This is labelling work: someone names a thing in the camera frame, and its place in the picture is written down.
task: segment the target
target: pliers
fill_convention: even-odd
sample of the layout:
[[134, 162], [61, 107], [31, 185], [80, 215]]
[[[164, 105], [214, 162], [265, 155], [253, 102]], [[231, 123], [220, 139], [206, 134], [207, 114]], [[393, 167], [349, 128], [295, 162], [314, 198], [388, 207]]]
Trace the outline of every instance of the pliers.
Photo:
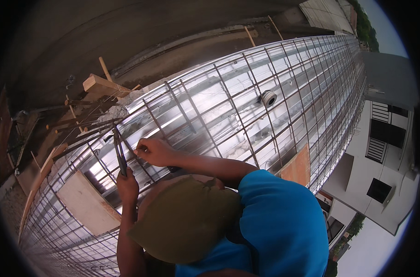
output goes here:
[[116, 156], [118, 158], [120, 172], [122, 175], [127, 177], [127, 161], [125, 160], [124, 151], [122, 150], [122, 145], [116, 126], [115, 128], [113, 128], [113, 140], [115, 144]]

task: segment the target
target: rebar mesh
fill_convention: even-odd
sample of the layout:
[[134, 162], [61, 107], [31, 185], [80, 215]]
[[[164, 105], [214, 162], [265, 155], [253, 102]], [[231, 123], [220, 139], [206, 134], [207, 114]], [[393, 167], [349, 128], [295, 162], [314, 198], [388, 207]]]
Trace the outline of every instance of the rebar mesh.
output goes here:
[[[354, 36], [315, 36], [274, 42], [217, 59], [136, 99], [118, 129], [135, 147], [161, 137], [195, 154], [232, 158], [277, 173], [309, 144], [316, 193], [351, 140], [366, 93], [364, 64]], [[266, 107], [265, 91], [276, 94]], [[64, 158], [36, 195], [20, 248], [52, 276], [118, 276], [119, 230], [92, 233], [56, 192], [80, 170], [113, 207], [119, 171], [111, 130]], [[135, 161], [125, 151], [144, 197], [168, 169]]]

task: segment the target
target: worker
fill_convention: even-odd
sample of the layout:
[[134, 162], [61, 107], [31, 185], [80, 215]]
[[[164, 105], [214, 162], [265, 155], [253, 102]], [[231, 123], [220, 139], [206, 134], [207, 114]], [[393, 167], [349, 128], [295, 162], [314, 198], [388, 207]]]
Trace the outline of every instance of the worker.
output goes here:
[[327, 230], [306, 187], [249, 163], [177, 151], [159, 139], [141, 139], [134, 152], [154, 166], [193, 175], [159, 182], [136, 209], [132, 170], [119, 174], [121, 276], [150, 277], [148, 257], [173, 265], [176, 277], [323, 276]]

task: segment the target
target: sky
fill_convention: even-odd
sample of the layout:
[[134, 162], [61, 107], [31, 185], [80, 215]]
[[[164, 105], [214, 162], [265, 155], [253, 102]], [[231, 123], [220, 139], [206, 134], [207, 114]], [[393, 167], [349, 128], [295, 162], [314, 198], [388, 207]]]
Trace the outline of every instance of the sky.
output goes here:
[[357, 1], [365, 10], [372, 27], [376, 30], [379, 52], [408, 58], [401, 38], [379, 5], [374, 0]]
[[[390, 20], [374, 0], [358, 0], [376, 30], [379, 52], [408, 58], [407, 52]], [[396, 236], [379, 227], [370, 219], [364, 220], [359, 234], [349, 242], [351, 248], [338, 262], [337, 277], [374, 277], [383, 268], [402, 238], [408, 217]]]

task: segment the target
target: blue shirt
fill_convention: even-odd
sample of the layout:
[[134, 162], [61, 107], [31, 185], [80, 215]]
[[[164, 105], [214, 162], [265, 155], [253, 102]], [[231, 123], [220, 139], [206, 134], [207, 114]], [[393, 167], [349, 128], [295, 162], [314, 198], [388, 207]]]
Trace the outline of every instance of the blue shirt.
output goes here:
[[[324, 215], [304, 186], [266, 170], [247, 174], [238, 188], [245, 206], [239, 226], [257, 249], [263, 277], [322, 277], [327, 266], [328, 238]], [[223, 238], [201, 261], [176, 265], [176, 277], [196, 276], [225, 268], [252, 272], [249, 248]]]

